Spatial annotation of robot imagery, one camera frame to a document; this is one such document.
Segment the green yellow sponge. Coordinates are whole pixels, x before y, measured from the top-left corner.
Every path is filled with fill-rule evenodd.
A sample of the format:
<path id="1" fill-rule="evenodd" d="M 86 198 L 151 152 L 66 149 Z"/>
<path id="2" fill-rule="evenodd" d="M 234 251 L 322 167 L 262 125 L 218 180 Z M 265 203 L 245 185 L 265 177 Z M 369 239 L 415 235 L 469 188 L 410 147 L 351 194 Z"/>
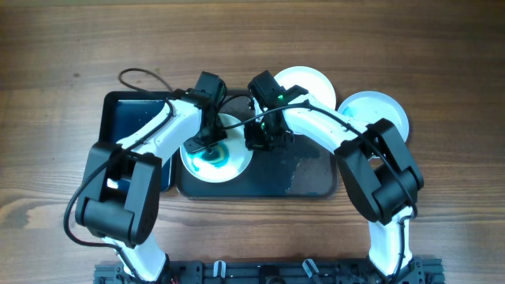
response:
<path id="1" fill-rule="evenodd" d="M 228 163 L 229 157 L 228 147 L 224 143 L 218 142 L 202 152 L 200 158 L 215 167 L 221 167 Z"/>

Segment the white plate with blue splat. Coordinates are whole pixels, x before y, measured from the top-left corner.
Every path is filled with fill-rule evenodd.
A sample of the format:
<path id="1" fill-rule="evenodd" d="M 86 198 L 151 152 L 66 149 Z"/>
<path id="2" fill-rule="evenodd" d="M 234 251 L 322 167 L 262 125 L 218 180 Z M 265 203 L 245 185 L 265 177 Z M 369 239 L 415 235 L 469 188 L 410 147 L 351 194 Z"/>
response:
<path id="1" fill-rule="evenodd" d="M 238 126 L 226 130 L 227 138 L 219 142 L 224 143 L 229 150 L 228 163 L 221 167 L 215 167 L 203 161 L 201 152 L 189 154 L 182 146 L 180 156 L 184 167 L 195 178 L 210 182 L 221 183 L 230 181 L 240 175 L 249 165 L 253 157 L 253 151 L 245 146 L 244 126 Z"/>

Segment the white plate with streak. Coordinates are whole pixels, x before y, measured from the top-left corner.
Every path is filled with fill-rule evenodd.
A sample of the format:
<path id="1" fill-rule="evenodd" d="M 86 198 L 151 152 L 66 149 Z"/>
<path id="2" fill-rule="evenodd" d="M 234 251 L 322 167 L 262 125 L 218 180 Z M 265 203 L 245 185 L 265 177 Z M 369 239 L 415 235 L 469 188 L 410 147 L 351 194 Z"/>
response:
<path id="1" fill-rule="evenodd" d="M 403 140 L 405 142 L 408 140 L 410 123 L 406 112 L 395 99 L 382 92 L 355 93 L 340 104 L 338 112 L 368 123 L 375 123 L 381 118 L 386 118 L 396 126 Z"/>

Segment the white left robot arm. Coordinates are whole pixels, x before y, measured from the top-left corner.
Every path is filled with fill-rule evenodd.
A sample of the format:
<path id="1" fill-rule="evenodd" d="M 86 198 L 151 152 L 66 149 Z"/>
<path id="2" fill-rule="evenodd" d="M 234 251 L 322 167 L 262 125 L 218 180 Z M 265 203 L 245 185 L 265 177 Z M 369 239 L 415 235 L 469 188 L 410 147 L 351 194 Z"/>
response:
<path id="1" fill-rule="evenodd" d="M 83 181 L 64 216 L 72 241 L 69 214 L 77 224 L 113 249 L 135 283 L 172 283 L 168 255 L 152 229 L 159 211 L 163 165 L 188 139 L 220 130 L 218 108 L 224 87 L 197 87 L 168 92 L 142 90 L 142 99 L 164 106 L 145 126 L 119 144 L 98 141 L 90 149 Z"/>

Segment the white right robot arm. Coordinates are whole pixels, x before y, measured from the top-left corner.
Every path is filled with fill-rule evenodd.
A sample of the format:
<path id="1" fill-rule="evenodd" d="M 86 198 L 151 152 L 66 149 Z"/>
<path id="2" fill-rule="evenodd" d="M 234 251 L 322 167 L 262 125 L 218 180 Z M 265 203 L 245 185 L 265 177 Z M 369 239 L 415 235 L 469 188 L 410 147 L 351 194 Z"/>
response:
<path id="1" fill-rule="evenodd" d="M 331 152 L 347 195 L 368 220 L 368 259 L 391 283 L 400 279 L 413 256 L 409 224 L 417 217 L 417 196 L 425 181 L 406 141 L 410 123 L 397 101 L 364 91 L 345 99 L 337 110 L 294 85 L 250 83 L 258 111 L 245 123 L 253 149 L 268 149 L 286 133 L 300 133 Z"/>

